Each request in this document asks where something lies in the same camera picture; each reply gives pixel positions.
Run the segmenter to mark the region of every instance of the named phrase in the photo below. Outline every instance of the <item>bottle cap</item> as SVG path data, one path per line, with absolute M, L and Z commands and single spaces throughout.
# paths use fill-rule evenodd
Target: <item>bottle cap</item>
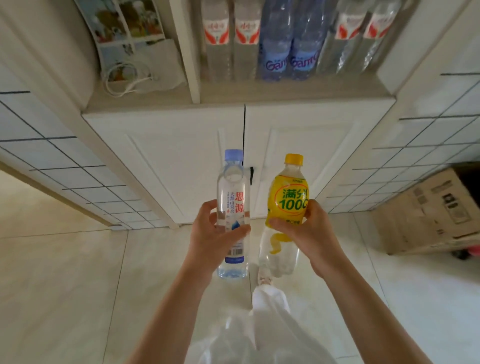
M 303 166 L 303 155 L 288 153 L 285 156 L 285 164 L 295 164 L 297 166 Z
M 243 150 L 241 149 L 226 149 L 225 160 L 229 161 L 243 161 Z

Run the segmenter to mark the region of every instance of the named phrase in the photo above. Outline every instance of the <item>person's left hand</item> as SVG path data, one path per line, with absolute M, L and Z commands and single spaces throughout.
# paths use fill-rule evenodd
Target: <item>person's left hand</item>
M 235 230 L 220 232 L 216 229 L 216 200 L 204 202 L 193 222 L 190 246 L 183 262 L 183 268 L 201 276 L 208 285 L 212 273 L 222 263 L 228 251 L 238 240 L 250 232 L 250 225 L 242 225 Z

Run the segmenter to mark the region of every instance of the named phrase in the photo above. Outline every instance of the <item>tiled wall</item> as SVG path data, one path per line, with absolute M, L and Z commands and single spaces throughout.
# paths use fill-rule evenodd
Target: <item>tiled wall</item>
M 480 36 L 325 199 L 330 213 L 374 209 L 452 163 L 480 160 Z
M 166 226 L 2 65 L 0 160 L 127 229 Z

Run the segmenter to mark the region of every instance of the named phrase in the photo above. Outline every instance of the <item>red and white label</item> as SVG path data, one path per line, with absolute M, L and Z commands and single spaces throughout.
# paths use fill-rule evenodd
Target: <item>red and white label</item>
M 396 12 L 390 14 L 373 14 L 365 29 L 365 33 L 363 33 L 363 37 L 368 39 L 382 38 L 392 26 L 395 16 Z
M 336 24 L 335 39 L 348 40 L 356 37 L 365 15 L 340 14 Z
M 258 44 L 260 20 L 235 20 L 235 41 L 240 44 Z
M 230 34 L 228 18 L 220 20 L 204 20 L 205 41 L 212 46 L 228 44 Z

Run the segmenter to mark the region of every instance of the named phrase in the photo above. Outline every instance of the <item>white cord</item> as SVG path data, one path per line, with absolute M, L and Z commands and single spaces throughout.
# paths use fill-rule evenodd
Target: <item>white cord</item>
M 112 67 L 110 67 L 109 70 L 105 73 L 105 75 L 103 77 L 103 82 L 102 83 L 103 83 L 103 87 L 104 87 L 105 92 L 107 92 L 108 94 L 110 94 L 113 97 L 122 97 L 123 95 L 129 94 L 130 92 L 138 92 L 138 90 L 135 89 L 136 85 L 138 85 L 140 82 L 143 82 L 143 81 L 153 80 L 153 76 L 151 75 L 150 70 L 148 69 L 147 65 L 145 65 L 143 63 L 142 63 L 142 65 L 145 67 L 145 69 L 147 70 L 147 73 L 150 74 L 150 76 L 140 78 L 140 79 L 138 78 L 139 77 L 138 64 L 135 64 L 133 62 L 121 62 L 121 63 L 117 63 L 117 64 L 113 65 Z M 116 91 L 113 91 L 110 88 L 110 86 L 108 85 L 109 82 L 110 82 L 108 80 L 108 78 L 109 78 L 110 74 L 115 69 L 120 68 L 120 67 L 132 68 L 135 71 L 135 79 L 127 85 L 125 90 L 123 90 L 122 92 L 116 92 Z

